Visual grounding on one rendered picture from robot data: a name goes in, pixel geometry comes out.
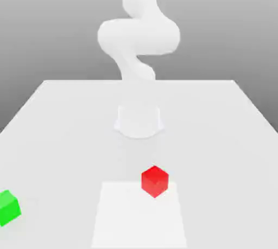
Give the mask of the small red cube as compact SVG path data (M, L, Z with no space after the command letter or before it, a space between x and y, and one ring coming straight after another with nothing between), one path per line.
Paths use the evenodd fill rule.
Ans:
M168 189L169 174L154 165L141 174L141 188L153 198Z

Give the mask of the small green cube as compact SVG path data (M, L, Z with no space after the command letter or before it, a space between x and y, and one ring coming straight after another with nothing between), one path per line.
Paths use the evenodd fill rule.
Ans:
M3 227L22 214L17 197L9 190L0 193L0 226Z

